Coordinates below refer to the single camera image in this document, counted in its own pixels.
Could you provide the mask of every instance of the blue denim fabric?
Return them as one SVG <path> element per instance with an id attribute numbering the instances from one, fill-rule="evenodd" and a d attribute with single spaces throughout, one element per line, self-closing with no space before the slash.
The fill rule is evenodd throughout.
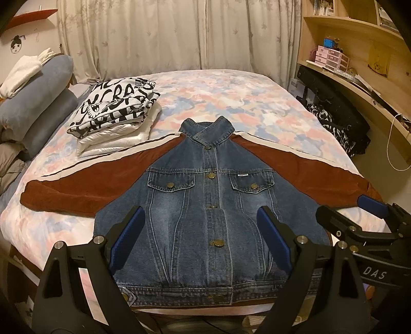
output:
<path id="1" fill-rule="evenodd" d="M 257 228 L 262 205 L 295 234 L 329 243 L 315 219 L 318 204 L 231 141 L 233 131 L 222 116 L 214 123 L 185 120 L 180 132 L 187 137 L 97 213 L 95 235 L 106 234 L 133 205 L 145 210 L 145 227 L 115 274 L 129 305 L 207 306 L 276 297 L 287 276 Z M 217 239 L 223 247 L 214 246 Z"/>

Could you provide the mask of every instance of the jacket collar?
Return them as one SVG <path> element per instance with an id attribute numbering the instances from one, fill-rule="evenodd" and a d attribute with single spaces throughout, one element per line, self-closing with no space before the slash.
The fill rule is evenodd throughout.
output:
<path id="1" fill-rule="evenodd" d="M 214 148 L 230 137 L 234 132 L 234 127 L 223 116 L 220 116 L 213 123 L 196 123 L 191 118 L 187 118 L 181 124 L 180 132 L 205 147 Z"/>

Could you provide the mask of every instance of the blue gripper pad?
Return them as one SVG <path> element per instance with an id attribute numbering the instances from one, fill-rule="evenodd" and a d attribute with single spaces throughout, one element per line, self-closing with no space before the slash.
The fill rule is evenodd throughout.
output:
<path id="1" fill-rule="evenodd" d="M 114 273 L 122 269 L 129 257 L 134 244 L 137 241 L 143 227 L 145 224 L 145 212 L 142 207 L 139 207 L 131 218 L 127 225 L 123 228 L 123 231 L 119 235 L 118 239 L 111 247 L 111 256 L 109 263 L 109 270 L 114 275 Z"/>
<path id="2" fill-rule="evenodd" d="M 288 275 L 293 269 L 291 252 L 279 231 L 263 208 L 257 211 L 257 227 L 277 266 Z"/>
<path id="3" fill-rule="evenodd" d="M 372 213 L 380 219 L 387 218 L 389 215 L 388 206 L 386 204 L 376 201 L 366 195 L 358 197 L 357 205 L 361 209 Z"/>

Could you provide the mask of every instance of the white wall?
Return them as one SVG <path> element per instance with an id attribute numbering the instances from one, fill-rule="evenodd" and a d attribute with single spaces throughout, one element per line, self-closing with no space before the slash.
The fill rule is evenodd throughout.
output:
<path id="1" fill-rule="evenodd" d="M 17 15 L 42 9 L 55 9 L 56 0 L 28 0 L 17 12 Z M 25 35 L 22 39 L 20 52 L 12 54 L 10 44 L 14 36 Z M 25 23 L 11 28 L 0 36 L 0 83 L 7 77 L 9 71 L 21 56 L 38 55 L 46 48 L 52 48 L 56 53 L 60 52 L 60 42 L 57 31 L 57 13 L 48 19 Z"/>
<path id="2" fill-rule="evenodd" d="M 369 120 L 371 143 L 364 155 L 356 155 L 353 162 L 360 173 L 372 183 L 389 204 L 397 203 L 411 213 L 411 168 L 406 172 L 393 169 L 387 160 L 387 135 L 383 134 Z M 389 156 L 397 169 L 408 167 L 395 147 L 390 144 Z"/>

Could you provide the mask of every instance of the denim jacket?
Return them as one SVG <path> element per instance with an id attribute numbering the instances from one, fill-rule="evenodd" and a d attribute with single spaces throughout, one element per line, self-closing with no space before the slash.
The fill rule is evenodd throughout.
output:
<path id="1" fill-rule="evenodd" d="M 75 165 L 53 181 L 32 180 L 21 195 L 34 210 L 95 216 L 95 235 L 106 234 L 133 206 L 144 208 L 143 231 L 114 276 L 130 306 L 276 297 L 287 276 L 259 233 L 259 207 L 269 206 L 296 235 L 327 244 L 315 219 L 319 204 L 355 206 L 362 194 L 381 199 L 359 175 L 234 135 L 224 117 L 187 119 L 180 132 L 158 147 Z M 317 273 L 311 292 L 318 280 Z"/>

